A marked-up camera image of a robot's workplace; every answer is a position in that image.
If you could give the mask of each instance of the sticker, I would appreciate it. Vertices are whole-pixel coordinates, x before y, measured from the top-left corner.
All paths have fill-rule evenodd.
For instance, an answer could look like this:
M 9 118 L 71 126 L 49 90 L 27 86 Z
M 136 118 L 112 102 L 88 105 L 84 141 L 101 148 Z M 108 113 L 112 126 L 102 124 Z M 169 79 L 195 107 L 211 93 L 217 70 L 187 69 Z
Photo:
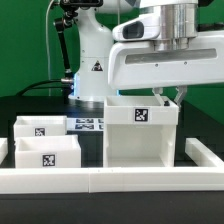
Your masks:
M 67 118 L 68 131 L 103 131 L 103 118 Z
M 45 136 L 45 128 L 35 128 L 35 136 Z
M 93 124 L 76 124 L 76 130 L 94 130 Z
M 78 124 L 85 124 L 85 123 L 93 124 L 94 120 L 92 118 L 90 118 L 90 119 L 89 118 L 77 118 L 76 123 L 78 123 Z
M 149 109 L 136 108 L 134 114 L 135 122 L 148 122 L 149 121 Z
M 93 66 L 92 71 L 95 71 L 95 72 L 103 71 L 102 66 L 99 61 L 97 61 L 96 64 Z
M 55 167 L 56 155 L 55 154 L 42 155 L 42 165 L 43 167 Z
M 103 124 L 100 124 L 99 125 L 99 128 L 100 128 L 100 130 L 103 130 L 104 129 L 104 125 Z

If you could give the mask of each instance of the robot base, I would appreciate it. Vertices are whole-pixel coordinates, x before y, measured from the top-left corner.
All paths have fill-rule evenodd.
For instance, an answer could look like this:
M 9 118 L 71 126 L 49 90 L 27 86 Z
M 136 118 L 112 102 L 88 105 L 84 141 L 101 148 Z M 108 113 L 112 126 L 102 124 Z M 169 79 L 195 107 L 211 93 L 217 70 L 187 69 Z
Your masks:
M 68 103 L 72 106 L 91 108 L 91 109 L 103 109 L 105 97 L 77 97 L 69 95 Z

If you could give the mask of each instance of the warning label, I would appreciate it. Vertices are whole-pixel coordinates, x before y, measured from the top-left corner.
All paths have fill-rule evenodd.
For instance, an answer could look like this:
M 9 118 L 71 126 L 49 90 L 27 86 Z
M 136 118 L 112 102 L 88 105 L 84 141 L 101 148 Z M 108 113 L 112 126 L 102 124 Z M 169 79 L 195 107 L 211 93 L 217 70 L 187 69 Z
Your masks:
M 97 61 L 96 64 L 93 66 L 92 71 L 95 71 L 95 72 L 103 71 L 102 66 L 99 61 Z

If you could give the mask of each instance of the white box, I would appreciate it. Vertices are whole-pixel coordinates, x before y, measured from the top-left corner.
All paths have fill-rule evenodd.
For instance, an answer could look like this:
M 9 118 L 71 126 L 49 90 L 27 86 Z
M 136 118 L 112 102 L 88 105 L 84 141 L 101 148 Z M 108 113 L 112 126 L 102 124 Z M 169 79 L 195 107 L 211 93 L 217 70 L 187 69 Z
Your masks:
M 0 164 L 8 154 L 7 138 L 0 138 Z
M 65 135 L 66 121 L 66 116 L 17 116 L 14 138 Z
M 154 96 L 114 96 L 104 103 L 104 167 L 174 165 L 179 108 Z
M 76 135 L 23 137 L 16 140 L 16 168 L 80 168 Z

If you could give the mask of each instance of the qr code marker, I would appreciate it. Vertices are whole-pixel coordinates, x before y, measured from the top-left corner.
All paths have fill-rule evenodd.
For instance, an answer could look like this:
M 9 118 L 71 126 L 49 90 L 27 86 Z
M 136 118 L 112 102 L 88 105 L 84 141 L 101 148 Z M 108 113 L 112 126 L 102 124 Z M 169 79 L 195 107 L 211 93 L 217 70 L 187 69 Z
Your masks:
M 94 130 L 93 124 L 76 124 L 76 130 Z
M 79 123 L 79 124 L 85 124 L 85 123 L 93 124 L 94 119 L 93 118 L 77 118 L 76 123 Z
M 43 167 L 54 167 L 56 166 L 56 156 L 52 155 L 43 155 Z
M 148 109 L 135 109 L 135 121 L 136 122 L 148 122 Z
M 35 128 L 35 136 L 45 136 L 45 128 Z

